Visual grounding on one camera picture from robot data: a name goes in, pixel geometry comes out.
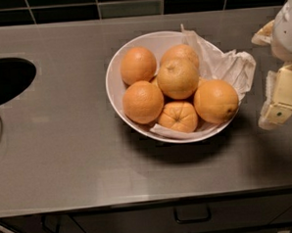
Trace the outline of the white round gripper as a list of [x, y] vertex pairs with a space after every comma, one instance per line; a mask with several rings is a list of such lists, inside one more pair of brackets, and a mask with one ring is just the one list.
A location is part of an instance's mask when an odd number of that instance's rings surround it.
[[[259, 46], [270, 45], [273, 55], [292, 62], [292, 0], [287, 0], [274, 21], [269, 21], [251, 39]], [[264, 130], [282, 126], [292, 116], [292, 63], [278, 72], [270, 70], [266, 79], [266, 100], [258, 120]]]

